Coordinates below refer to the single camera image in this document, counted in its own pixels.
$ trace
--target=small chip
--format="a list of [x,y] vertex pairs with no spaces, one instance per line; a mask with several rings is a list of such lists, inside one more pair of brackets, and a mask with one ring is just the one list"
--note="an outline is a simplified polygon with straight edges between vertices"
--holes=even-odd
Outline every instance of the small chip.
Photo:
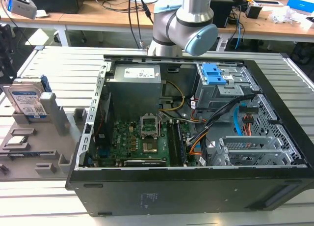
[[149,140],[143,143],[143,153],[157,153],[157,141]]

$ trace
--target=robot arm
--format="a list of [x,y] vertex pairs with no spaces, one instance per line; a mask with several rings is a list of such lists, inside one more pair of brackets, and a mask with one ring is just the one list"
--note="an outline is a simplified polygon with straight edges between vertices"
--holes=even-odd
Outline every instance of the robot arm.
[[149,56],[192,56],[208,51],[218,36],[210,0],[160,0],[154,8]]

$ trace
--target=slotted aluminum surface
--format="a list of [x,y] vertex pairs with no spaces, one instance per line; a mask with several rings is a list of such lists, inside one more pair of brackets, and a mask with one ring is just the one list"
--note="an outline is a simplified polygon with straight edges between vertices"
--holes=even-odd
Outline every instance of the slotted aluminum surface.
[[[20,70],[23,76],[48,76],[58,99],[58,105],[72,112],[75,107],[88,108],[93,95],[99,65],[104,54],[145,55],[137,49],[45,47],[33,52]],[[314,141],[314,109],[306,106],[314,103],[312,82],[301,78],[302,73],[290,61],[279,54],[234,52],[210,52],[207,57],[229,57],[255,60],[270,82],[288,104],[303,129]],[[13,123],[13,108],[0,95],[0,141]],[[4,182],[0,183],[0,201],[5,207],[0,213],[1,225],[78,223],[93,225],[314,225],[314,190],[308,190],[275,211],[234,212],[189,215],[159,215],[138,217],[91,218],[74,192],[64,189],[65,181]]]

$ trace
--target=blue plastic latch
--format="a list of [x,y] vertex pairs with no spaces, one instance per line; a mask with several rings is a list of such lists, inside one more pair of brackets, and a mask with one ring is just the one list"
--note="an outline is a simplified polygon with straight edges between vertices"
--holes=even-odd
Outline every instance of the blue plastic latch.
[[221,75],[222,71],[215,63],[203,63],[203,74],[208,85],[225,85],[227,81]]

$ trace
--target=white label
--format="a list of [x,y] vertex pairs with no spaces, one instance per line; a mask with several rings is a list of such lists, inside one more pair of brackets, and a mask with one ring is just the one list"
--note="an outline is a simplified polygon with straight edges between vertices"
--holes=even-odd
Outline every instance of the white label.
[[201,163],[201,165],[202,166],[205,166],[205,164],[206,164],[206,161],[202,158],[202,157],[200,157],[200,163]]
[[24,154],[10,154],[10,156],[12,156],[12,157],[23,157]]
[[216,142],[215,141],[211,141],[209,145],[207,145],[208,148],[213,148],[216,147]]
[[155,78],[154,68],[126,68],[124,78]]
[[224,75],[222,76],[225,80],[234,80],[232,75]]
[[18,104],[19,108],[27,116],[34,118],[40,118],[43,115],[46,116],[47,113],[41,103],[38,101],[38,96],[36,92],[33,91],[14,91],[12,92],[15,102]]

